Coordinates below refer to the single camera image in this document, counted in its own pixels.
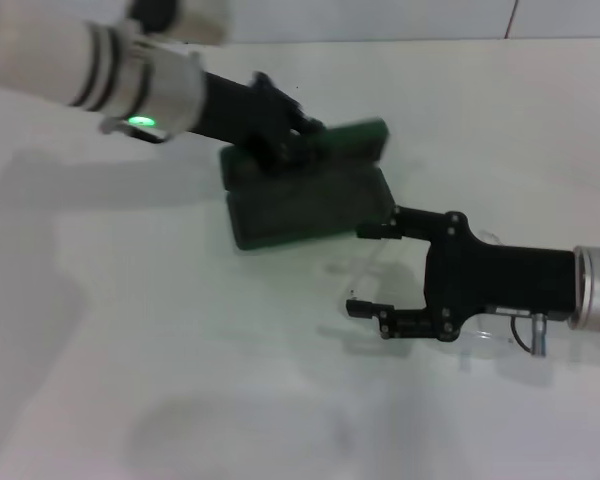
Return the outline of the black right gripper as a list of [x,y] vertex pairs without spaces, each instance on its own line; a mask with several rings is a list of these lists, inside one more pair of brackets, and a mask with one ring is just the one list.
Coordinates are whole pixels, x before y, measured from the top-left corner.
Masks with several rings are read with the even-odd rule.
[[352,318],[375,319],[385,339],[455,341],[469,318],[499,308],[566,320],[576,310],[575,254],[565,250],[500,246],[479,240],[460,212],[396,206],[381,223],[356,228],[361,239],[429,241],[424,294],[427,307],[350,299]]

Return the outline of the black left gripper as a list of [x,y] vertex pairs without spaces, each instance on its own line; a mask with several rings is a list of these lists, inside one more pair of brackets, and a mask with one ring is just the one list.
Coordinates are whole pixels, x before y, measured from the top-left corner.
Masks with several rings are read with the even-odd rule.
[[236,146],[274,174],[317,171],[328,148],[294,134],[314,135],[326,129],[279,90],[271,78],[254,74],[243,85],[215,74],[204,76],[206,97],[192,133]]

